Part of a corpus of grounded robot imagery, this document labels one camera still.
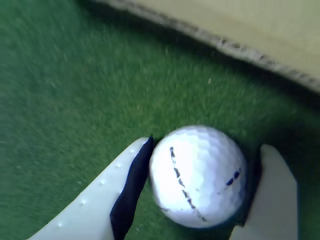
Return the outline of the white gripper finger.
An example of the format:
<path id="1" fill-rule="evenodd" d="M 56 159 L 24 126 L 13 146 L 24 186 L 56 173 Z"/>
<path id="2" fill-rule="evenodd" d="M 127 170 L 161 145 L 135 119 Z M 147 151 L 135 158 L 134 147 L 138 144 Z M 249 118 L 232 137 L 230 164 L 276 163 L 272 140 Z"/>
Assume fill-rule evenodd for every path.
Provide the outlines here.
<path id="1" fill-rule="evenodd" d="M 297 240 L 297 181 L 280 152 L 260 147 L 262 174 L 244 225 L 233 228 L 230 240 Z"/>
<path id="2" fill-rule="evenodd" d="M 32 240 L 112 240 L 110 212 L 127 181 L 129 169 L 148 141 L 127 146 L 58 215 L 30 237 Z"/>

